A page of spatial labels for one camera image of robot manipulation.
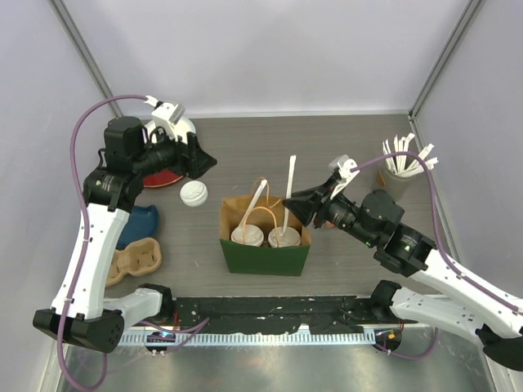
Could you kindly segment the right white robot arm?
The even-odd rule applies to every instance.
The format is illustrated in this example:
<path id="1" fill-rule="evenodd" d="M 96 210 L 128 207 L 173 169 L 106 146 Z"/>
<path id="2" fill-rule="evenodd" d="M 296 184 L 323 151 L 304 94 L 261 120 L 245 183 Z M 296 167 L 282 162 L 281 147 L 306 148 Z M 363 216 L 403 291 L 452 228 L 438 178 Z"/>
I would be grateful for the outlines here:
<path id="1" fill-rule="evenodd" d="M 382 281 L 369 312 L 380 323 L 393 317 L 429 324 L 469 340 L 496 363 L 522 369 L 522 300 L 487 282 L 452 259 L 440 245 L 402 223 L 405 211 L 384 190 L 356 205 L 321 185 L 293 193 L 283 205 L 303 225 L 329 222 L 373 249 L 374 259 L 394 274 L 445 295 L 431 299 Z"/>

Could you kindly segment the green paper bag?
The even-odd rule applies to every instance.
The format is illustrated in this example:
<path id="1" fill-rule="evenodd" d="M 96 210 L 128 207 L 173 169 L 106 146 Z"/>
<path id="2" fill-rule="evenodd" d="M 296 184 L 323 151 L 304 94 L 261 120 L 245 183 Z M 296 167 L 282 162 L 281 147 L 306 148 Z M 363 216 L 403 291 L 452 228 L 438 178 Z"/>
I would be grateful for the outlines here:
<path id="1" fill-rule="evenodd" d="M 233 274 L 300 276 L 311 248 L 311 236 L 289 213 L 288 228 L 280 236 L 285 207 L 281 198 L 264 188 L 243 226 L 239 223 L 263 177 L 254 181 L 250 194 L 222 199 L 219 240 L 228 270 Z"/>

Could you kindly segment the white straw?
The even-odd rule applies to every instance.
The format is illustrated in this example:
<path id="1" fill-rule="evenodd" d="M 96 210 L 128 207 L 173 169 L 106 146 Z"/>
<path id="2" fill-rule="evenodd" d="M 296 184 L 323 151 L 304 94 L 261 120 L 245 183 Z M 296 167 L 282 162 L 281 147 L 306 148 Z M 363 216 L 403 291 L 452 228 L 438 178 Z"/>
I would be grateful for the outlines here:
<path id="1" fill-rule="evenodd" d="M 267 185 L 267 180 L 265 178 L 262 178 L 260 181 L 259 186 L 257 187 L 256 191 L 254 192 L 251 201 L 246 209 L 246 212 L 244 213 L 242 220 L 240 221 L 239 225 L 243 226 L 246 223 L 246 220 L 248 219 L 249 213 L 252 211 L 252 209 L 256 206 L 258 199 L 262 195 L 262 192 L 264 188 Z"/>
<path id="2" fill-rule="evenodd" d="M 294 178 L 294 172 L 295 172 L 295 165 L 297 161 L 297 156 L 291 155 L 289 157 L 289 165 L 288 165 L 288 182 L 287 182 L 287 188 L 286 188 L 286 196 L 285 198 L 290 198 L 292 196 L 292 189 L 293 189 L 293 178 Z M 284 221 L 282 230 L 280 233 L 280 236 L 283 237 L 287 228 L 288 228 L 288 217 L 289 217 L 289 210 L 285 209 L 284 211 Z"/>

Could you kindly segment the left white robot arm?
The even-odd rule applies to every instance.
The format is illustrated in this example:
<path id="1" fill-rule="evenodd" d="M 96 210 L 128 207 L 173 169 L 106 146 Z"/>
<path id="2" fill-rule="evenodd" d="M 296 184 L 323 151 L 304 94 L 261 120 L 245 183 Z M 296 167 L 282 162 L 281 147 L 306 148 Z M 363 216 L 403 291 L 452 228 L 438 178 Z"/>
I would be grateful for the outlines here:
<path id="1" fill-rule="evenodd" d="M 170 288 L 143 284 L 122 298 L 106 299 L 105 282 L 144 178 L 169 169 L 197 180 L 217 160 L 193 130 L 179 136 L 157 124 L 154 142 L 145 139 L 145 131 L 135 117 L 112 119 L 104 131 L 105 165 L 83 182 L 81 222 L 65 278 L 51 306 L 34 314 L 33 326 L 57 341 L 108 354 L 142 320 L 163 326 L 173 318 Z"/>

